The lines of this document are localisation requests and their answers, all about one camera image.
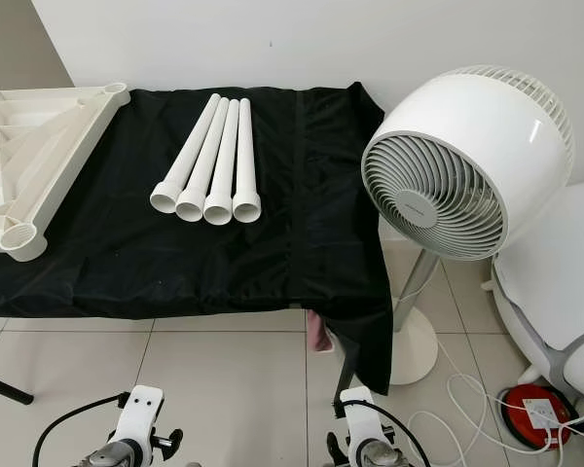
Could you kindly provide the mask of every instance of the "fan pole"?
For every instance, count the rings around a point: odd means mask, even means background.
[[[398,303],[393,310],[394,333],[399,333],[402,329],[402,326],[409,317],[413,306],[416,304],[421,289],[426,281],[430,279],[438,261],[439,255],[431,253],[425,249],[421,250],[416,265],[413,267],[413,270],[407,279],[407,284],[400,294],[400,297],[404,297],[404,300],[398,300]]]

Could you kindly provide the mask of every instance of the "circulator fan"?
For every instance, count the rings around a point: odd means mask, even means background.
[[[439,258],[487,258],[513,240],[566,184],[573,156],[561,101],[509,68],[443,74],[385,118],[363,154],[363,182],[387,222],[423,247],[394,309],[392,384],[436,361],[434,330],[414,303]]]

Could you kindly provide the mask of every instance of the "black cable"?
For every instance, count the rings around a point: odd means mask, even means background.
[[[413,435],[413,433],[409,430],[409,428],[407,428],[407,426],[400,421],[398,418],[396,418],[395,416],[393,416],[391,413],[389,413],[388,411],[386,411],[385,409],[380,408],[379,406],[375,406],[374,404],[371,404],[367,401],[361,401],[361,400],[350,400],[350,401],[344,401],[342,402],[342,406],[364,406],[367,407],[369,409],[372,409],[373,411],[377,411],[378,413],[380,413],[383,416],[386,416],[387,418],[389,418],[391,421],[393,421],[396,425],[398,425],[398,427],[405,432],[405,435],[407,435],[409,437],[409,439],[411,441],[413,441],[413,444],[416,445],[416,449],[418,450],[418,452],[420,453],[421,456],[421,460],[423,460],[424,462],[424,466],[425,467],[431,467],[430,466],[430,461],[428,460],[428,457],[426,456],[426,453],[424,452],[424,449],[421,448],[420,442],[418,441],[418,439]]]
[[[119,401],[122,397],[125,397],[125,394],[126,393],[121,393],[121,394],[117,394],[116,396],[113,396],[113,397],[101,399],[97,402],[91,402],[90,404],[82,406],[80,409],[76,409],[75,411],[71,411],[70,413],[66,413],[65,415],[63,415],[63,416],[57,418],[55,421],[53,421],[50,424],[50,426],[48,426],[48,428],[46,428],[45,431],[41,434],[41,436],[39,437],[39,441],[37,441],[37,446],[35,446],[35,451],[32,454],[32,467],[39,467],[39,453],[41,452],[41,446],[43,445],[43,442],[46,441],[46,438],[48,437],[50,432],[58,424],[65,421],[67,418],[71,418],[72,416],[77,415],[78,413],[82,413],[84,411],[87,411],[87,410],[92,409],[92,408],[97,407],[97,406],[102,406],[104,404],[108,404],[109,402]]]

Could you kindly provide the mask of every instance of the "table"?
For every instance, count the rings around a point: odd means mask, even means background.
[[[149,204],[213,92],[251,100],[261,218],[186,223]],[[131,92],[29,263],[0,254],[0,316],[128,319],[314,309],[386,393],[391,300],[378,213],[360,176],[383,111],[345,90]]]

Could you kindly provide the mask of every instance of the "white appliance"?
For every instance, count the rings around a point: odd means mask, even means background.
[[[519,383],[545,377],[584,395],[584,184],[564,188],[545,215],[493,261],[499,314],[532,365]]]
[[[386,117],[363,181],[387,222],[424,248],[394,310],[392,384],[436,361],[432,325],[413,305],[439,256],[478,260],[509,244],[566,184],[573,154],[558,97],[499,66],[439,76]]]

